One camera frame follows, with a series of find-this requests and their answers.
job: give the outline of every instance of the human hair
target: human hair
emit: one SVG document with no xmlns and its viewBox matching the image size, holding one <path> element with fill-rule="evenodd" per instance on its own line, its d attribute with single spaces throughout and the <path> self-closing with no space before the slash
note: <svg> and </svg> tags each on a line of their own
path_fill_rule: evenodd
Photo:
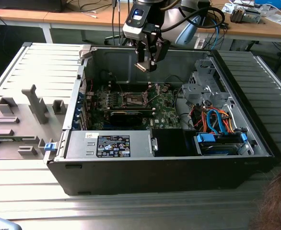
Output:
<svg viewBox="0 0 281 230">
<path fill-rule="evenodd" d="M 250 223 L 251 230 L 281 230 L 281 173 L 265 189 L 257 216 Z"/>
</svg>

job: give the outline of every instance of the green circuit board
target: green circuit board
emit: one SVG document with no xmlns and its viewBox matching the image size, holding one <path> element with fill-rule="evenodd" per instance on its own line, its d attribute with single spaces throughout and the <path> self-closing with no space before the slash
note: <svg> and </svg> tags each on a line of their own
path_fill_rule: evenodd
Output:
<svg viewBox="0 0 281 230">
<path fill-rule="evenodd" d="M 125 108 L 129 111 L 130 108 L 143 107 L 144 109 L 154 110 L 154 115 L 146 116 L 143 114 L 142 124 L 140 126 L 125 127 L 125 129 L 146 130 L 149 128 L 181 128 L 177 119 L 177 114 L 174 109 L 173 92 L 167 90 L 160 92 L 157 96 L 156 90 L 148 91 L 147 98 L 150 101 L 147 105 L 142 105 L 144 100 L 140 97 L 141 92 L 110 92 L 105 87 L 101 87 L 95 92 L 96 108 L 91 110 L 92 130 L 120 130 L 122 127 L 113 127 L 109 123 L 108 112 L 109 108 Z M 127 103 L 127 98 L 131 97 L 131 102 Z"/>
</svg>

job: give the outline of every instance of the sticker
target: sticker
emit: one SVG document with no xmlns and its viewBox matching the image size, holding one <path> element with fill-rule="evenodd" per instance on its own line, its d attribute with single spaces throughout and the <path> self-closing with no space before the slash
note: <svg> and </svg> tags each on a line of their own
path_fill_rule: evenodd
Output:
<svg viewBox="0 0 281 230">
<path fill-rule="evenodd" d="M 130 136 L 97 136 L 97 157 L 130 157 Z"/>
<path fill-rule="evenodd" d="M 98 138 L 99 133 L 85 133 L 85 138 Z"/>
<path fill-rule="evenodd" d="M 0 142 L 2 141 L 9 141 L 9 142 L 13 142 L 14 140 L 13 139 L 0 139 Z"/>
</svg>

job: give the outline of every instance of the blue latch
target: blue latch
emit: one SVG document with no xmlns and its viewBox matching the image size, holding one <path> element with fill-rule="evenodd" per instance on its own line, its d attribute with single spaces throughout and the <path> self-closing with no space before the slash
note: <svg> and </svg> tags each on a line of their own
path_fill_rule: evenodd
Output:
<svg viewBox="0 0 281 230">
<path fill-rule="evenodd" d="M 242 133 L 242 134 L 241 134 L 241 139 L 242 139 L 243 142 L 246 142 L 246 141 L 247 141 L 247 136 L 246 136 L 245 133 Z"/>
<path fill-rule="evenodd" d="M 199 133 L 197 135 L 198 143 L 215 142 L 215 137 L 212 133 Z"/>
<path fill-rule="evenodd" d="M 57 151 L 56 143 L 47 143 L 45 144 L 45 151 Z"/>
</svg>

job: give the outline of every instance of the power supply label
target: power supply label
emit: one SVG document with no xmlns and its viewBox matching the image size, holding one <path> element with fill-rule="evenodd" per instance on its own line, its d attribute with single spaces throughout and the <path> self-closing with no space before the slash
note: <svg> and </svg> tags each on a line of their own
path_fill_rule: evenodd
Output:
<svg viewBox="0 0 281 230">
<path fill-rule="evenodd" d="M 130 136 L 98 136 L 97 157 L 130 157 Z"/>
</svg>

